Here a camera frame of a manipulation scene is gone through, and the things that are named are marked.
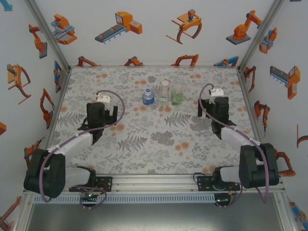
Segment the aluminium side rail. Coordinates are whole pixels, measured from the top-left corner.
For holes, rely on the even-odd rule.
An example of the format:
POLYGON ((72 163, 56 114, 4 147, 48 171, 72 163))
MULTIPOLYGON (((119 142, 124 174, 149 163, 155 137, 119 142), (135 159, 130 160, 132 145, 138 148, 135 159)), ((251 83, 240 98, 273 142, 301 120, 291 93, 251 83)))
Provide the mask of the aluminium side rail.
POLYGON ((57 125, 58 116, 59 116, 60 111, 61 111, 61 107, 62 107, 63 100, 64 100, 64 97, 65 97, 66 89, 67 89, 67 86, 68 86, 68 82, 69 82, 69 79, 70 79, 70 76, 71 76, 71 71, 72 70, 70 69, 64 75, 64 81, 63 81, 63 85, 62 85, 61 92, 60 92, 60 98, 59 98, 59 101, 57 102, 57 105, 56 105, 56 108, 55 108, 55 112, 54 112, 52 120, 51 120, 51 126, 50 126, 50 129, 49 129, 49 133, 48 133, 48 138, 47 138, 47 141, 46 141, 45 149, 48 149, 48 148, 51 147, 51 142, 52 142, 53 134, 54 134, 54 131, 55 131, 55 128, 56 128, 56 125, 57 125))
POLYGON ((265 131, 263 125, 263 109, 261 110, 261 115, 257 117, 255 112, 255 102, 250 96, 245 78, 244 73, 241 71, 240 68, 237 68, 237 77, 239 80, 239 84, 241 87, 241 92, 243 95, 246 111, 244 112, 245 116, 248 116, 248 122, 245 122, 244 125, 239 125, 240 128, 243 128, 244 131, 247 132, 248 136, 251 136, 255 140, 265 143, 265 131))

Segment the right controller circuit board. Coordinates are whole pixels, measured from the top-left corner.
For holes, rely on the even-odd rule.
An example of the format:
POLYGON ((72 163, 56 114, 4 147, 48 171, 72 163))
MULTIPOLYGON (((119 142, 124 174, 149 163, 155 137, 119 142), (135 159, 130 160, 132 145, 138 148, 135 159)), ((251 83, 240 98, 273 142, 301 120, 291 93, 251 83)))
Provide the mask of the right controller circuit board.
POLYGON ((231 200, 231 196, 229 193, 215 193, 214 198, 216 202, 229 202, 231 200))

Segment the clear bottle light green label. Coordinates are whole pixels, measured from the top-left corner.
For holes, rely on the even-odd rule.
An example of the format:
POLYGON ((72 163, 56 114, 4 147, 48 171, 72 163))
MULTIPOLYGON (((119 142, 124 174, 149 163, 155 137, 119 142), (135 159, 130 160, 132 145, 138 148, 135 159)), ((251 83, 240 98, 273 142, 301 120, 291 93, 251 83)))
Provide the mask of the clear bottle light green label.
POLYGON ((171 102, 173 106, 180 105, 183 101, 182 86, 176 85, 171 88, 171 102))

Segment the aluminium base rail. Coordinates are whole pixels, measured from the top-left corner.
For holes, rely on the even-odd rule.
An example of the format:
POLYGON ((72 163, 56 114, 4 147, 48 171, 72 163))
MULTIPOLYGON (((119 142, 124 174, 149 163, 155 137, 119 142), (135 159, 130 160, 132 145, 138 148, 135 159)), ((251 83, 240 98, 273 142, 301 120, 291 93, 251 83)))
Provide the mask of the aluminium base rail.
POLYGON ((112 177, 111 193, 197 193, 197 177, 201 174, 99 174, 112 177))

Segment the clear bottle blue label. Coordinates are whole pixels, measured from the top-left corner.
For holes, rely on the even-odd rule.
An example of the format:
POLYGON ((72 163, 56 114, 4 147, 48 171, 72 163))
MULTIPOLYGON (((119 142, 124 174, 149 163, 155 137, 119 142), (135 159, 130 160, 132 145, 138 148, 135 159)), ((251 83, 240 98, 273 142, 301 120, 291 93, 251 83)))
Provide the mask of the clear bottle blue label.
POLYGON ((142 95, 142 102, 144 105, 151 105, 154 103, 154 94, 151 91, 151 95, 147 96, 145 95, 145 91, 142 95))

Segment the left controller circuit board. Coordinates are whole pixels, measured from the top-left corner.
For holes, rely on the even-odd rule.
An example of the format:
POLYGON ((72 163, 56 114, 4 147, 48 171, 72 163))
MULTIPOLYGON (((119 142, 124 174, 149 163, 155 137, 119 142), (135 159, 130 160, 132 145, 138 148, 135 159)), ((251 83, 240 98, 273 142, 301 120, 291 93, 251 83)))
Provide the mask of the left controller circuit board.
POLYGON ((80 199, 82 201, 95 201, 98 196, 100 196, 100 193, 92 193, 92 192, 82 192, 80 195, 80 199))

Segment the aluminium frame post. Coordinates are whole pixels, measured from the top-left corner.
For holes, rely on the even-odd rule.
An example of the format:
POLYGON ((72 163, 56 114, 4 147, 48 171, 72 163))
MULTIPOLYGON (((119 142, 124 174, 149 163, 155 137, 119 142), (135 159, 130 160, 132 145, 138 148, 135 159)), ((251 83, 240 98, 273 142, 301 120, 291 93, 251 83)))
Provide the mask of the aluminium frame post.
POLYGON ((255 51, 263 40, 265 33, 269 30, 271 23, 274 21, 275 17, 280 12, 285 2, 286 0, 274 0, 260 28, 258 29, 255 37, 253 38, 251 45, 248 47, 248 50, 239 65, 239 71, 241 73, 245 70, 246 66, 248 65, 249 61, 251 60, 255 51))
POLYGON ((285 192, 273 194, 282 231, 298 231, 297 223, 285 192))
POLYGON ((45 35, 45 38, 49 45, 51 46, 53 52, 61 64, 61 67, 65 70, 65 72, 69 73, 70 65, 68 64, 63 52, 61 51, 56 39, 54 38, 51 29, 49 28, 43 14, 41 13, 39 7, 37 6, 35 0, 24 0, 28 9, 30 10, 32 16, 35 18, 39 28, 45 35))
POLYGON ((12 231, 27 231, 28 222, 31 220, 33 207, 33 194, 22 194, 19 206, 16 208, 12 231))

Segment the slim clear bottle teal label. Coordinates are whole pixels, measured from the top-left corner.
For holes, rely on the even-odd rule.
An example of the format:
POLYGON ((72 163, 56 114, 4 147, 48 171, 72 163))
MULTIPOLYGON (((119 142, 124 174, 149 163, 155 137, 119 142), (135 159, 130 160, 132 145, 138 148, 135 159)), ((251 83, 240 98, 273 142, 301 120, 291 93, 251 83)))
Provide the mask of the slim clear bottle teal label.
POLYGON ((158 105, 160 109, 166 109, 169 102, 169 89, 170 84, 168 87, 160 86, 159 93, 158 93, 158 105))

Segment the floral patterned tablecloth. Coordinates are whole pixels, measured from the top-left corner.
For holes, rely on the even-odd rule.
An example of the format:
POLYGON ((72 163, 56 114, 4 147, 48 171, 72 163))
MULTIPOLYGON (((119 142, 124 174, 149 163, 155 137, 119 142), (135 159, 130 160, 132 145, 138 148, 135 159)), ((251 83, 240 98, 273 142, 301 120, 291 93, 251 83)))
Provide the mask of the floral patterned tablecloth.
POLYGON ((84 166, 102 174, 192 174, 237 165, 239 151, 213 134, 209 118, 197 116, 198 99, 208 97, 208 83, 228 96, 232 122, 237 126, 248 122, 236 69, 74 68, 51 143, 60 144, 77 133, 87 115, 87 103, 95 101, 97 91, 106 90, 114 92, 112 103, 123 118, 68 162, 68 168, 84 166), (166 109, 158 105, 163 80, 170 82, 166 109), (176 85, 182 86, 183 101, 173 106, 171 88, 176 85), (154 94, 151 105, 142 102, 146 89, 154 94))

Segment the controller circuit board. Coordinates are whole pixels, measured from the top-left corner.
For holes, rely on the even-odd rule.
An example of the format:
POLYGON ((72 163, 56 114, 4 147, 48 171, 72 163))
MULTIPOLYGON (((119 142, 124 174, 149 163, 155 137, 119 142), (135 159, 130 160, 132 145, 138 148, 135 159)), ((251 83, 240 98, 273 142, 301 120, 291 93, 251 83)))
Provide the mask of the controller circuit board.
POLYGON ((231 200, 231 196, 229 193, 215 193, 214 198, 216 202, 229 202, 231 200))
POLYGON ((100 193, 92 193, 92 192, 82 192, 80 195, 80 199, 82 201, 95 201, 98 196, 100 196, 100 193))

